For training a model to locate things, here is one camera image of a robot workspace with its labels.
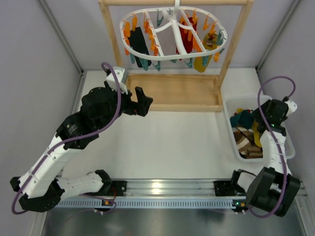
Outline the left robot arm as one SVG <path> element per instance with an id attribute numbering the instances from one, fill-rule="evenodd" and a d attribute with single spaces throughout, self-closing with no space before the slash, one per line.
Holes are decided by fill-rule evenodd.
<path id="1" fill-rule="evenodd" d="M 146 116 L 153 98 L 135 87 L 137 101 L 132 93 L 117 92 L 104 83 L 82 97 L 78 112 L 65 118 L 56 130 L 47 150 L 33 167 L 21 177 L 10 180 L 17 192 L 15 201 L 23 212 L 46 212 L 60 201 L 78 195 L 105 196 L 112 188 L 112 180 L 104 170 L 96 170 L 75 179 L 58 178 L 58 173 L 69 160 L 99 138 L 122 114 Z"/>

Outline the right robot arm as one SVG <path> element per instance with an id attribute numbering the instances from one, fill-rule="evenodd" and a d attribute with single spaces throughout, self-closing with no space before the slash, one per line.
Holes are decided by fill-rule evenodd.
<path id="1" fill-rule="evenodd" d="M 286 215 L 301 186 L 287 165 L 283 126 L 296 110 L 296 103 L 285 97 L 269 99 L 256 110 L 242 110 L 230 118 L 238 153 L 244 159 L 261 159 L 264 165 L 257 174 L 234 171 L 231 184 L 236 193 L 246 195 L 250 206 L 279 217 Z"/>

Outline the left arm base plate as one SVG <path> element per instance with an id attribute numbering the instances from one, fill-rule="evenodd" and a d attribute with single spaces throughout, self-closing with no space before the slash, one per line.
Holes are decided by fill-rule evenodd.
<path id="1" fill-rule="evenodd" d="M 123 197 L 126 194 L 127 181 L 124 180 L 114 180 L 105 196 L 110 197 Z"/>

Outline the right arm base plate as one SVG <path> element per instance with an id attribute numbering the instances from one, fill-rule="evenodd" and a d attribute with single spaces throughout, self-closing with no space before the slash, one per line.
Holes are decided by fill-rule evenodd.
<path id="1" fill-rule="evenodd" d="M 217 197 L 245 196 L 245 190 L 230 180 L 214 181 L 215 195 Z"/>

